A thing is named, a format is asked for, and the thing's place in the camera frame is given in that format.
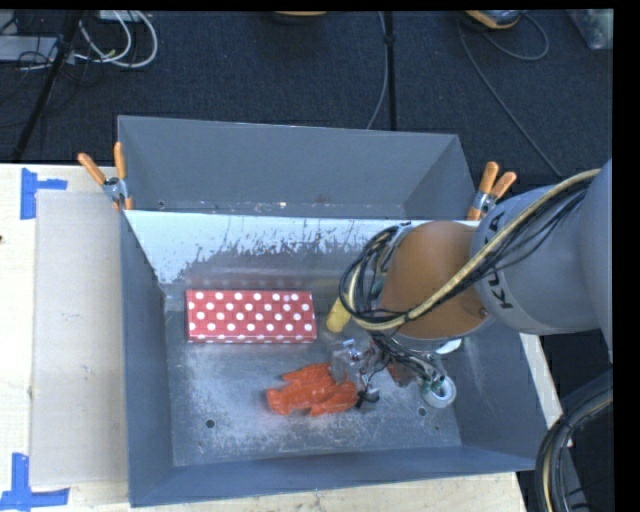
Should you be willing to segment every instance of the yellow object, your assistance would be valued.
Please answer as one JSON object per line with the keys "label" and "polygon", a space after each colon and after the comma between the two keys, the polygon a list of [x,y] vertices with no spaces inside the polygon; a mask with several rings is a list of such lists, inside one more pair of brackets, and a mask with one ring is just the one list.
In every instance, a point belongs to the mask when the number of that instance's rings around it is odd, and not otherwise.
{"label": "yellow object", "polygon": [[331,332],[342,332],[342,329],[344,329],[344,326],[347,325],[350,319],[351,314],[342,305],[340,298],[337,298],[333,303],[331,311],[329,311],[327,315],[327,329]]}

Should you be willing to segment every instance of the orange plastic piece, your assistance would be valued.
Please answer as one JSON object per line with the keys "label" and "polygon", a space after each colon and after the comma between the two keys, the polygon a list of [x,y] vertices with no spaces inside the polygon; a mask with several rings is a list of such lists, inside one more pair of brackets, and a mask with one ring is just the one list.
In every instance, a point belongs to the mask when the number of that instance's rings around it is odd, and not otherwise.
{"label": "orange plastic piece", "polygon": [[329,363],[305,366],[282,378],[289,384],[281,390],[267,390],[267,401],[283,416],[292,409],[310,409],[309,416],[333,414],[350,409],[358,401],[356,385],[347,379],[342,383],[333,380]]}

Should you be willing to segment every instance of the black floor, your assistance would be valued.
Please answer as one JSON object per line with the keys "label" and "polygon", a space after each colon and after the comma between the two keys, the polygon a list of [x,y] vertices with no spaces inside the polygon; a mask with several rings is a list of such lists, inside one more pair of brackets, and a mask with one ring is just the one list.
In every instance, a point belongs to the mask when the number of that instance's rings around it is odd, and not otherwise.
{"label": "black floor", "polygon": [[[64,11],[18,14],[21,34],[61,33]],[[84,151],[111,164],[120,114],[454,133],[476,186],[489,160],[517,172],[508,195],[612,158],[613,50],[589,48],[564,10],[530,10],[499,32],[444,10],[386,18],[330,12],[305,23],[258,11],[151,15],[158,52],[150,65],[64,65],[33,130],[28,121],[46,70],[1,63],[0,162],[75,163]],[[84,24],[100,48],[122,49],[117,24],[91,15]],[[140,61],[150,31],[133,28]],[[87,51],[79,35],[74,45]],[[25,54],[20,63],[28,68],[32,59]],[[599,332],[543,344],[561,398],[610,367]],[[594,511],[613,510],[611,416],[579,435],[574,458],[584,492]],[[531,476],[520,475],[533,512]]]}

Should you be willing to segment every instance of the gray metal tray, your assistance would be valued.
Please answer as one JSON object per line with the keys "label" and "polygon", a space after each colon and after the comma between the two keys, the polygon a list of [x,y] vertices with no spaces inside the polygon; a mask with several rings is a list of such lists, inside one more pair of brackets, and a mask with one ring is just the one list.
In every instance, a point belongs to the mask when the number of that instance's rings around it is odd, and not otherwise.
{"label": "gray metal tray", "polygon": [[[546,423],[518,333],[489,325],[444,364],[433,409],[376,376],[375,405],[271,412],[283,373],[328,361],[341,273],[403,219],[462,219],[473,197],[456,136],[121,117],[136,210],[120,220],[130,501],[211,500],[529,470]],[[308,345],[186,342],[190,288],[313,293]]]}

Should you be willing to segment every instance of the clamp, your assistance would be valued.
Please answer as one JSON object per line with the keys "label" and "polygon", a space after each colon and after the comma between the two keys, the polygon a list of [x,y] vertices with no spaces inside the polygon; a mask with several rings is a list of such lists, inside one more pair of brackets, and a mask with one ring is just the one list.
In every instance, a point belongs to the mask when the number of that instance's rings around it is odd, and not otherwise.
{"label": "clamp", "polygon": [[86,153],[78,153],[78,162],[89,172],[95,182],[102,187],[102,190],[113,203],[114,209],[133,210],[133,198],[127,187],[127,169],[122,154],[122,144],[116,142],[113,146],[113,157],[116,166],[117,178],[109,178],[100,170],[93,159]]}
{"label": "clamp", "polygon": [[509,187],[516,181],[516,173],[513,171],[505,172],[496,182],[499,167],[496,162],[488,162],[478,192],[473,199],[473,204],[467,213],[467,220],[480,220],[487,215],[489,211],[495,208],[496,202],[500,199]]}

